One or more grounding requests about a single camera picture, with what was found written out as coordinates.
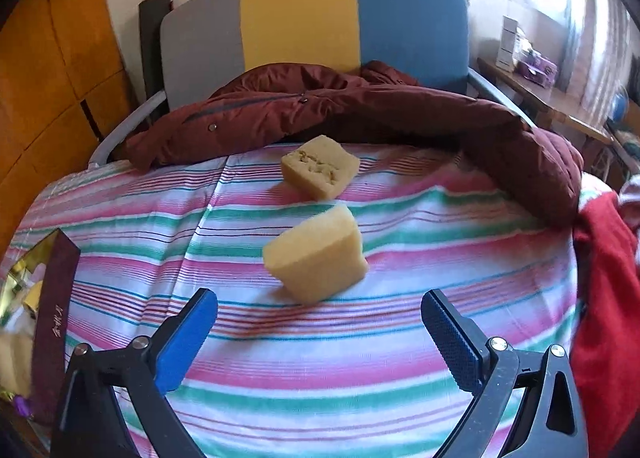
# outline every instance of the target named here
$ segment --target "striped fabric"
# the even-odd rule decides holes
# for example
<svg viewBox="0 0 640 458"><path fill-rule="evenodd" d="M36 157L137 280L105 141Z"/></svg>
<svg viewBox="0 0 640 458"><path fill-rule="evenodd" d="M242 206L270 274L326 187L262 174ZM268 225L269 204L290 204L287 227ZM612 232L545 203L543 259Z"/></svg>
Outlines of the striped fabric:
<svg viewBox="0 0 640 458"><path fill-rule="evenodd" d="M431 456L470 399L420 321L431 288L516 348L570 346L570 230L544 229L464 159L427 149L347 146L362 163L340 201L358 221L370 272L315 307L293 304L261 248L331 206L281 182L280 157L293 147L146 175L118 162L69 176L35 201L0 274L57 226L81 248L67 355L79 342L108 349L151 334L198 287L215 291L217 323L168 395L209 456ZM586 181L585 199L606 190ZM155 456L126 392L118 398L140 453Z"/></svg>

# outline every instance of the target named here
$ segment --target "bed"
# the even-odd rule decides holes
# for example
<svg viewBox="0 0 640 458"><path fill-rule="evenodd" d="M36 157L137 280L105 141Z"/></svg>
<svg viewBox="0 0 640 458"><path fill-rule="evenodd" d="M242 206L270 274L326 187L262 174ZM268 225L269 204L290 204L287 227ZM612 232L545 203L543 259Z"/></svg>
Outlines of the bed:
<svg viewBox="0 0 640 458"><path fill-rule="evenodd" d="M347 145L360 173L340 196L371 270L316 307L296 305L261 248L328 209L282 183L297 144L142 174L107 155L160 102L209 96L266 62L351 70L373 58L424 85L480 94L522 112L469 70L466 0L192 0L163 21L164 90L107 138L90 168L49 185L18 227L4 276L54 228L81 249L67 359L80 342L108 349L151 334L201 286L218 320L167 398L209 456L431 456L470 401L420 320L442 289L487 334L519 349L571 347L578 321L570 228L549 229L462 153ZM609 188L582 181L580 206ZM141 456L154 456L117 391ZM496 456L515 395L486 456Z"/></svg>

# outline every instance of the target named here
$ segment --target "blue headboard panel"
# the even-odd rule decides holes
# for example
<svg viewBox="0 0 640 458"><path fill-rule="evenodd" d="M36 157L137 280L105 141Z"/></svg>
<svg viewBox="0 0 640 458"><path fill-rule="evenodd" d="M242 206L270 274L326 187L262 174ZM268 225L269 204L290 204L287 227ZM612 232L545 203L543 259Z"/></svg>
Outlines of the blue headboard panel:
<svg viewBox="0 0 640 458"><path fill-rule="evenodd" d="M464 94L467 0L358 0L360 60L373 59L423 85Z"/></svg>

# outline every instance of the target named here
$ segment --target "silver screw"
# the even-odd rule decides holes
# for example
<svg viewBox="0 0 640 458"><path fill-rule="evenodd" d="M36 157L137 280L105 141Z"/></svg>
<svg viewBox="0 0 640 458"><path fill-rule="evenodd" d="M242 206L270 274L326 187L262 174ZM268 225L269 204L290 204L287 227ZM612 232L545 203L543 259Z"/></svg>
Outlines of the silver screw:
<svg viewBox="0 0 640 458"><path fill-rule="evenodd" d="M553 355L555 355L556 357L564 357L564 354L566 352L564 351L564 348L562 348L561 345L553 344L551 345L551 353L553 353Z"/></svg>
<svg viewBox="0 0 640 458"><path fill-rule="evenodd" d="M84 355L89 351L89 345L87 343L80 343L74 348L74 355Z"/></svg>
<svg viewBox="0 0 640 458"><path fill-rule="evenodd" d="M491 348L493 348L497 352L503 352L507 349L507 341L505 341L502 337L492 337L489 341Z"/></svg>
<svg viewBox="0 0 640 458"><path fill-rule="evenodd" d="M147 346L149 346L149 337L146 335L141 335L136 337L131 341L131 346L133 346L137 350L143 350Z"/></svg>

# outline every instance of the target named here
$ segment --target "wooden cabinet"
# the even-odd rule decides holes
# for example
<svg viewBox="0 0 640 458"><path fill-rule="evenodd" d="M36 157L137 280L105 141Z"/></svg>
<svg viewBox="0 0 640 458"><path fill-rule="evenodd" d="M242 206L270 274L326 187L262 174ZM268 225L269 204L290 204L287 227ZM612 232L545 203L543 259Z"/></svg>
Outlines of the wooden cabinet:
<svg viewBox="0 0 640 458"><path fill-rule="evenodd" d="M84 170L134 107L106 0L18 2L0 30L0 256L44 186Z"/></svg>

